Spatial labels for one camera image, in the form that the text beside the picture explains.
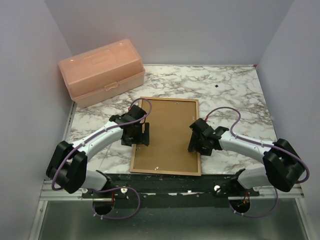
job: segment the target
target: white marble surface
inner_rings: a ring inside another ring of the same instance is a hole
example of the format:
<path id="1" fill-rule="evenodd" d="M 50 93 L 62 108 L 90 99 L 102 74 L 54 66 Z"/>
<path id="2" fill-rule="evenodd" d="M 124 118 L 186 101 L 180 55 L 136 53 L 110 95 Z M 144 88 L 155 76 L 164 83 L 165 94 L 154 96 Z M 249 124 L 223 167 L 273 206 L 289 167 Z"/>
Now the white marble surface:
<path id="1" fill-rule="evenodd" d="M 145 83 L 133 90 L 96 105 L 77 107 L 69 141 L 73 142 L 102 127 L 111 115 L 127 111 L 130 103 L 141 96 L 198 99 L 199 115 L 217 107 L 238 109 L 242 119 L 235 131 L 262 140 L 276 139 L 271 118 L 256 70 L 252 66 L 145 66 Z M 209 118 L 213 128 L 230 127 L 237 114 L 221 110 Z M 105 173 L 129 173 L 132 148 L 120 141 L 97 154 L 88 169 Z M 234 174 L 242 168 L 258 167 L 260 163 L 235 152 L 214 151 L 201 157 L 202 174 Z"/>

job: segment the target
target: cork board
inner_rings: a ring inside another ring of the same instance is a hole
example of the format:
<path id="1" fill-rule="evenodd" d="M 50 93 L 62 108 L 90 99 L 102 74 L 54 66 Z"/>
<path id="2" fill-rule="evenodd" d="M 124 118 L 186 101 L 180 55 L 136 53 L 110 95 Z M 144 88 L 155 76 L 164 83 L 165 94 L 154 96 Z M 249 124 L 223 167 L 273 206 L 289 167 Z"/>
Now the cork board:
<path id="1" fill-rule="evenodd" d="M 199 118 L 199 102 L 194 99 L 143 97 L 151 101 L 150 145 L 134 145 L 130 172 L 201 176 L 200 154 L 188 152 L 192 130 Z M 149 104 L 139 104 L 146 112 Z"/>

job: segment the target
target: box handle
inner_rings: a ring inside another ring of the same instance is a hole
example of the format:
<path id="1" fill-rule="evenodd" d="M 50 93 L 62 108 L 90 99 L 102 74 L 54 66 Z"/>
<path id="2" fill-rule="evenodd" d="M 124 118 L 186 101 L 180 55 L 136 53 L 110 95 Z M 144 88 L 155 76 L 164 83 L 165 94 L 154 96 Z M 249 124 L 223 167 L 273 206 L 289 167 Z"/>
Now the box handle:
<path id="1" fill-rule="evenodd" d="M 104 86 L 104 90 L 105 91 L 108 91 L 108 90 L 111 90 L 111 89 L 115 89 L 119 86 L 119 84 L 117 82 L 114 82 L 112 84 L 109 84 L 107 86 Z"/>

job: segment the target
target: translucent orange storage box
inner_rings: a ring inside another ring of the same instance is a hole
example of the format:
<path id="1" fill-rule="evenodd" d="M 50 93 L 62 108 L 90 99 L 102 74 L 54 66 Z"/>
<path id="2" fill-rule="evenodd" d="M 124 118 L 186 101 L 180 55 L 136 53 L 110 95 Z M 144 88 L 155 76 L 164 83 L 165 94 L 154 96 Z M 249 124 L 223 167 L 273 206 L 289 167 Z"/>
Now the translucent orange storage box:
<path id="1" fill-rule="evenodd" d="M 129 39 L 59 62 L 70 97 L 84 108 L 144 84 L 142 59 Z"/>

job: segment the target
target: gray wall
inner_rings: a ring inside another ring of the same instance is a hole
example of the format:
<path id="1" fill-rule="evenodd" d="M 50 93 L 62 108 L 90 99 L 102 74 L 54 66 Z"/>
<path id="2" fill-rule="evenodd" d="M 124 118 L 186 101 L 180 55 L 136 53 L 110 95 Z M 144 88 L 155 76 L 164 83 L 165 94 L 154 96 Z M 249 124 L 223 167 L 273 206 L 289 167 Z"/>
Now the gray wall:
<path id="1" fill-rule="evenodd" d="M 320 226 L 319 68 L 320 1 L 296 0 L 257 73 L 277 136 L 289 140 L 310 168 L 310 180 L 302 187 L 314 226 Z"/>
<path id="2" fill-rule="evenodd" d="M 71 55 L 42 0 L 0 3 L 0 238 L 24 240 L 71 100 L 58 60 Z"/>
<path id="3" fill-rule="evenodd" d="M 72 54 L 130 38 L 146 64 L 256 64 L 293 0 L 45 0 Z"/>

